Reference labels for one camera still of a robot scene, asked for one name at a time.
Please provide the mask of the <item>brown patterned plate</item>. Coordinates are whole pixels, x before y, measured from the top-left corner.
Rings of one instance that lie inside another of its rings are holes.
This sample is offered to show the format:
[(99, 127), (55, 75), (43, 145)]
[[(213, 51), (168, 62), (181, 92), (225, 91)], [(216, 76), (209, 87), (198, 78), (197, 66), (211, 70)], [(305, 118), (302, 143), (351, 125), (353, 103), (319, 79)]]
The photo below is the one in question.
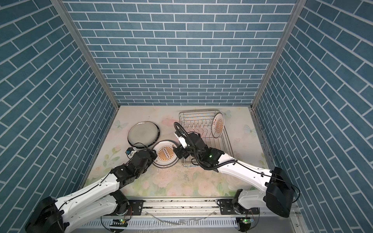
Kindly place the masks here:
[(214, 138), (219, 138), (224, 130), (224, 116), (221, 112), (218, 112), (213, 120), (211, 125), (211, 133)]

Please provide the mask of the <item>plain white deep plate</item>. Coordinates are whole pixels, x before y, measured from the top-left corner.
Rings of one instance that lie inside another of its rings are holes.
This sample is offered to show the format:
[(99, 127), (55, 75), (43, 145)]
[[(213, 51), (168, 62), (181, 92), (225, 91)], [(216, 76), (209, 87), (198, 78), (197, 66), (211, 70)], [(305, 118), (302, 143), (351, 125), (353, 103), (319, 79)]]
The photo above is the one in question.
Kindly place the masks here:
[(155, 144), (159, 137), (159, 127), (153, 122), (143, 121), (130, 129), (127, 140), (131, 146), (141, 149)]

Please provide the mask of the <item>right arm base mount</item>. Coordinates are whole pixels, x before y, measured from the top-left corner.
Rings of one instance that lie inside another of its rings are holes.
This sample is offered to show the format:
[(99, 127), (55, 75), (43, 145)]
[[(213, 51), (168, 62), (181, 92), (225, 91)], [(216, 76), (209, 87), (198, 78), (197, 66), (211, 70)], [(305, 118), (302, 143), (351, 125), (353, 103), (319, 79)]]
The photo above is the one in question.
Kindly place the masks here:
[(242, 205), (239, 204), (238, 198), (239, 198), (239, 195), (242, 193), (242, 191), (243, 191), (242, 189), (237, 190), (233, 199), (218, 199), (216, 201), (216, 204), (218, 205), (220, 209), (221, 215), (233, 215), (233, 214), (259, 215), (260, 214), (260, 208), (258, 207), (245, 209)]

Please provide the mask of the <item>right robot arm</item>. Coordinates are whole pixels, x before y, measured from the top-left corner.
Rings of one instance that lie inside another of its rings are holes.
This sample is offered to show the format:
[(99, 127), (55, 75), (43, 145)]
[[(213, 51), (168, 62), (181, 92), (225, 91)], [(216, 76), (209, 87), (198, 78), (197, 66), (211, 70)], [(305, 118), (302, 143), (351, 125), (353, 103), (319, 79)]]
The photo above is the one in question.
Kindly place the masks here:
[(254, 186), (257, 192), (237, 191), (236, 203), (241, 209), (260, 208), (265, 205), (278, 216), (290, 216), (296, 187), (286, 172), (275, 167), (263, 169), (237, 160), (226, 152), (210, 148), (194, 133), (175, 133), (180, 145), (175, 148), (179, 158), (191, 156), (204, 170), (212, 170), (238, 178)]

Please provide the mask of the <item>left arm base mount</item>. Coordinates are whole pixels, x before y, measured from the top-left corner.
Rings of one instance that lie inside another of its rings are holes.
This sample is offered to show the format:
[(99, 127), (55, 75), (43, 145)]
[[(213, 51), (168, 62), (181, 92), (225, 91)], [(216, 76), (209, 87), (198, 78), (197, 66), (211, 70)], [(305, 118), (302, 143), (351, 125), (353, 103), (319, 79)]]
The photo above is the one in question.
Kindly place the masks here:
[(108, 216), (140, 216), (143, 209), (144, 200), (129, 200), (126, 203), (119, 204), (114, 212)]

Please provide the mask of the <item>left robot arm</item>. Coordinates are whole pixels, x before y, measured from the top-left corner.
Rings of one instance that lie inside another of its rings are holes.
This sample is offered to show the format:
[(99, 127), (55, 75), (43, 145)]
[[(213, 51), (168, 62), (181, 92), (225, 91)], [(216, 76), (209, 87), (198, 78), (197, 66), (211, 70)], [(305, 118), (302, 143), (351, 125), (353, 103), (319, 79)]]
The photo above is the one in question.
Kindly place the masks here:
[(107, 214), (123, 215), (129, 208), (121, 188), (145, 173), (157, 158), (155, 150), (136, 151), (127, 163), (100, 180), (64, 197), (48, 196), (36, 206), (25, 224), (28, 233), (70, 233)]

